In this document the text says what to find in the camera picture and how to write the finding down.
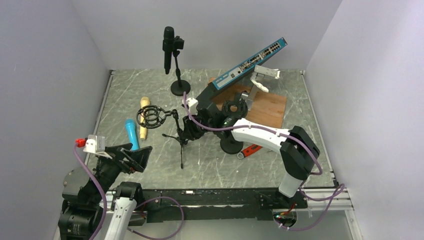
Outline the blue microphone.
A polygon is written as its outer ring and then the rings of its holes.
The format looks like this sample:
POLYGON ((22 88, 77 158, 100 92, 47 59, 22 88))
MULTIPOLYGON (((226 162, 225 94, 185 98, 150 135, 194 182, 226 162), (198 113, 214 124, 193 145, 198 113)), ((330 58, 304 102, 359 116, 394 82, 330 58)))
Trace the blue microphone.
POLYGON ((126 119, 125 129, 127 131, 128 140, 132 144, 131 150, 132 151, 138 150, 140 147, 139 147, 138 137, 136 133, 135 121, 133 119, 126 119))

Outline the black tripod shock mount stand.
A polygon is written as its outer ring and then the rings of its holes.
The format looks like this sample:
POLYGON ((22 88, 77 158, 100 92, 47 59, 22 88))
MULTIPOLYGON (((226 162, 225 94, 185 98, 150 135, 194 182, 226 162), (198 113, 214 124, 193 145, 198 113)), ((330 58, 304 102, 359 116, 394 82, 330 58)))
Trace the black tripod shock mount stand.
POLYGON ((140 120, 137 120, 137 123, 146 129, 156 129, 159 128, 164 124, 167 117, 173 117, 176 124, 176 132, 177 136, 171 136, 167 134, 162 134, 165 138, 171 138, 176 141, 178 141, 180 145, 180 168, 184 168, 183 164, 183 146, 188 143, 188 139, 183 137, 183 129, 180 127, 179 124, 179 114, 176 109, 172 110, 164 110, 162 107, 158 105, 146 105, 141 107, 137 113, 136 117, 140 118, 140 120))

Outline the cream yellow microphone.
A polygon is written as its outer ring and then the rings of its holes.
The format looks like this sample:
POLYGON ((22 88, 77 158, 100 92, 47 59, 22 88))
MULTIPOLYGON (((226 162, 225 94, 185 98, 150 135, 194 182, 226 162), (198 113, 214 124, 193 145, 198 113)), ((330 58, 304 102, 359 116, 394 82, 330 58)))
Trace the cream yellow microphone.
MULTIPOLYGON (((149 104, 150 104, 150 99, 147 96, 143 96, 140 100, 140 107, 143 108, 145 106, 148 106, 149 104)), ((138 119, 141 123, 144 122, 144 117, 142 115, 140 115, 140 117, 138 119)), ((141 140, 145 140, 146 137, 147 137, 147 129, 143 126, 140 126, 139 138, 141 140)))

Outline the black shock mount desk stand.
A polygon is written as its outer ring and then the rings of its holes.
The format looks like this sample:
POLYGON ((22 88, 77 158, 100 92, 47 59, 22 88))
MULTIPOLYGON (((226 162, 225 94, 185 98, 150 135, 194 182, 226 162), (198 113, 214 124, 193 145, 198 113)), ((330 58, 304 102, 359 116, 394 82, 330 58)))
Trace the black shock mount desk stand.
MULTIPOLYGON (((233 127, 238 120, 247 116, 248 105, 246 100, 242 98, 242 94, 238 92, 235 94, 233 100, 229 99, 223 103, 221 112, 225 116, 221 127, 233 127)), ((220 147, 225 153, 234 155, 242 150, 243 143, 235 140, 230 130, 224 130, 221 136, 220 147)))

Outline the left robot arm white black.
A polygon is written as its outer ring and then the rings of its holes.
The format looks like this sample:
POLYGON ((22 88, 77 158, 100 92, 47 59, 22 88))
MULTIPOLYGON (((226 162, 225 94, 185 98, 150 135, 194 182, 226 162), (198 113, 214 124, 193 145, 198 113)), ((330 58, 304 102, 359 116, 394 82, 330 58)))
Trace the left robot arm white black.
POLYGON ((62 240, 93 240, 100 232, 108 210, 106 192, 121 174, 142 173, 147 167, 152 146, 132 149, 131 143, 116 146, 85 142, 84 152, 96 155, 94 170, 76 158, 80 166, 63 179, 62 207, 58 221, 62 240))

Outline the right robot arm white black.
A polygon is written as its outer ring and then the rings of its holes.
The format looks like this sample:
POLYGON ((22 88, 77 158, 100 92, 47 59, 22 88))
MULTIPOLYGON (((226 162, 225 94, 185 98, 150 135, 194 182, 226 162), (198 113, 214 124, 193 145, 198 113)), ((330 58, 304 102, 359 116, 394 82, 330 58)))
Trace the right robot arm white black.
POLYGON ((275 194, 276 203, 287 208, 295 201, 295 194, 311 175, 321 175, 323 169, 318 162, 320 151, 306 131, 295 126, 282 129, 264 126, 245 118, 238 119, 232 126, 210 127, 200 123, 192 114, 198 101, 183 93, 182 105, 188 119, 197 127, 209 132, 229 132, 237 142, 256 144, 279 154, 283 161, 284 174, 275 194))

